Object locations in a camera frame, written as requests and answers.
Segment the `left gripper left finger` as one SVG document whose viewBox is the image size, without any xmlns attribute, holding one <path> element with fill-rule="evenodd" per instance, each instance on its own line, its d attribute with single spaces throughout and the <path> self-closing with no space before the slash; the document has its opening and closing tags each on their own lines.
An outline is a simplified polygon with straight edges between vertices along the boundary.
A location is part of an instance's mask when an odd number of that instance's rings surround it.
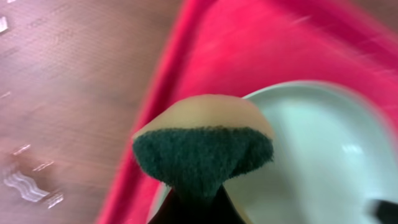
<svg viewBox="0 0 398 224">
<path fill-rule="evenodd" d="M 148 214 L 148 224 L 181 224 L 187 219 L 178 195 L 171 188 L 159 188 Z"/>
</svg>

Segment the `green and yellow sponge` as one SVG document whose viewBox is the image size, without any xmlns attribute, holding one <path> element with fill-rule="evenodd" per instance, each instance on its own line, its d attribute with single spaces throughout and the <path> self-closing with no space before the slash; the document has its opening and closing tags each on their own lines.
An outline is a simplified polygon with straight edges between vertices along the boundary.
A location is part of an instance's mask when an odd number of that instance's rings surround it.
<svg viewBox="0 0 398 224">
<path fill-rule="evenodd" d="M 133 136 L 141 169 L 187 203 L 209 204 L 223 183 L 270 162 L 273 131 L 248 100 L 198 95 L 167 108 Z"/>
</svg>

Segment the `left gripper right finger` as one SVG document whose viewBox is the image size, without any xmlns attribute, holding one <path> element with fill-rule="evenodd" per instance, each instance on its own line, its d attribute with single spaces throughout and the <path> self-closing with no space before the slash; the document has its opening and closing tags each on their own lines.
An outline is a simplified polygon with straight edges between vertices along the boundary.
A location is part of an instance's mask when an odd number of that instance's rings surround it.
<svg viewBox="0 0 398 224">
<path fill-rule="evenodd" d="M 218 189 L 211 204 L 211 223 L 245 224 L 223 186 Z"/>
</svg>

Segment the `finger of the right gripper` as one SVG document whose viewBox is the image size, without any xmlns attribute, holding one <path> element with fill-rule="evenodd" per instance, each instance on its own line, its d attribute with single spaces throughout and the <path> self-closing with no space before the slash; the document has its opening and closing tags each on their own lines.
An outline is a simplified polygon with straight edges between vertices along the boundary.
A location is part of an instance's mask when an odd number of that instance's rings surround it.
<svg viewBox="0 0 398 224">
<path fill-rule="evenodd" d="M 369 208 L 369 214 L 379 224 L 397 224 L 397 203 L 388 200 L 374 200 Z"/>
</svg>

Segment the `white round plate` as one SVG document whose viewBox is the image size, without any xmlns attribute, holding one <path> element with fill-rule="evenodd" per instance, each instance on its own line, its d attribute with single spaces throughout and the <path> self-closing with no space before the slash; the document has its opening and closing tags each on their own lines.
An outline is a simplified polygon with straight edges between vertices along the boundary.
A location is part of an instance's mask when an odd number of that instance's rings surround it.
<svg viewBox="0 0 398 224">
<path fill-rule="evenodd" d="M 245 223 L 377 223 L 372 201 L 397 203 L 396 141 L 365 101 L 314 82 L 284 83 L 243 99 L 257 106 L 274 135 L 272 161 L 222 185 Z M 184 223 L 211 223 L 214 199 L 197 204 L 178 197 Z"/>
</svg>

